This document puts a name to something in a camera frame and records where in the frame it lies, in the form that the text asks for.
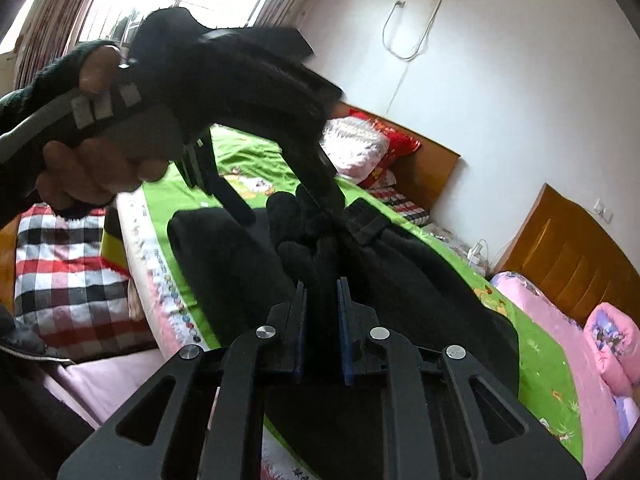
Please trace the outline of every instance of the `wooden headboard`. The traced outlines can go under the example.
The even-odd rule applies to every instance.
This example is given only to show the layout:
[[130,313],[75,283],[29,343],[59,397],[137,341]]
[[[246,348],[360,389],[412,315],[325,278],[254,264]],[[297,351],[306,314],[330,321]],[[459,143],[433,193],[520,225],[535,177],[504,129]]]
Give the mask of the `wooden headboard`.
[[640,324],[640,276],[589,212],[549,184],[494,272],[526,276],[567,316],[584,325],[607,301]]
[[409,200],[428,211],[442,193],[460,156],[434,140],[347,103],[340,103],[335,108],[333,118],[347,117],[352,108],[361,110],[400,132],[420,140],[422,144],[420,149],[411,155],[401,156],[390,169],[398,181],[394,187]]

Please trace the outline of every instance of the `pink fabric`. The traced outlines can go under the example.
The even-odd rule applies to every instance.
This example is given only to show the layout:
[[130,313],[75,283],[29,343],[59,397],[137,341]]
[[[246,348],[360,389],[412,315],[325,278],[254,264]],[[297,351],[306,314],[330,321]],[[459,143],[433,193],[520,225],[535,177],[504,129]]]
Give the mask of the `pink fabric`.
[[[612,326],[605,327],[607,322]],[[587,319],[584,336],[587,341],[596,340],[596,350],[610,348],[612,358],[620,362],[631,384],[640,383],[640,330],[633,319],[612,304],[601,303]]]
[[631,381],[626,376],[616,356],[613,355],[611,348],[604,345],[602,350],[598,350],[596,342],[590,335],[590,332],[585,330],[583,334],[587,346],[591,349],[591,352],[593,352],[593,359],[596,363],[598,373],[611,389],[611,393],[617,397],[630,397],[633,393]]
[[622,445],[620,419],[611,390],[600,378],[582,329],[538,293],[527,290],[521,276],[502,275],[494,285],[564,349],[574,377],[582,423],[582,467],[589,480],[610,462]]
[[155,349],[66,368],[43,365],[34,373],[53,396],[99,428],[163,364]]

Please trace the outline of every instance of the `white pillow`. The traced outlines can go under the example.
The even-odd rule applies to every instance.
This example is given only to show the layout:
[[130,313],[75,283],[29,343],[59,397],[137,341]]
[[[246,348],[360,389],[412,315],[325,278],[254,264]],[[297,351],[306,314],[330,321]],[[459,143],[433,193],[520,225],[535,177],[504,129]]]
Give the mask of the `white pillow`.
[[385,156],[389,139],[367,121],[345,117],[327,121],[320,146],[338,173],[359,184]]

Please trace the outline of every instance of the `hand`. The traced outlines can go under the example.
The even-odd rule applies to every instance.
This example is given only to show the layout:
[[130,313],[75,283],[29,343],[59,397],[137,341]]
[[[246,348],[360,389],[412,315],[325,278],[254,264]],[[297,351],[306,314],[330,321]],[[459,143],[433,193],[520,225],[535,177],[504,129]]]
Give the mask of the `hand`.
[[[79,87],[86,94],[99,94],[115,78],[120,51],[101,46],[85,60],[80,70]],[[121,191],[134,191],[142,181],[155,182],[165,174],[165,160],[127,160],[107,139],[84,140],[71,149],[52,140],[42,150],[47,169],[36,180],[40,198],[55,210],[71,207],[74,200],[103,205]]]

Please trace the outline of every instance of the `plaid pillow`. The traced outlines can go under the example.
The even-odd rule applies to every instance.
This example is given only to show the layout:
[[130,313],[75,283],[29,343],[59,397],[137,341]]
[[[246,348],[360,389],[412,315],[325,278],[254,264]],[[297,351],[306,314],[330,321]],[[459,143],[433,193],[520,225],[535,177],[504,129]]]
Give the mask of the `plaid pillow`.
[[369,188],[367,192],[385,203],[396,213],[401,214],[405,219],[415,225],[427,225],[429,223],[429,212],[415,205],[402,193],[398,193],[392,187]]
[[75,361],[153,346],[146,320],[129,319],[128,279],[100,258],[104,209],[64,220],[44,204],[20,218],[15,317]]

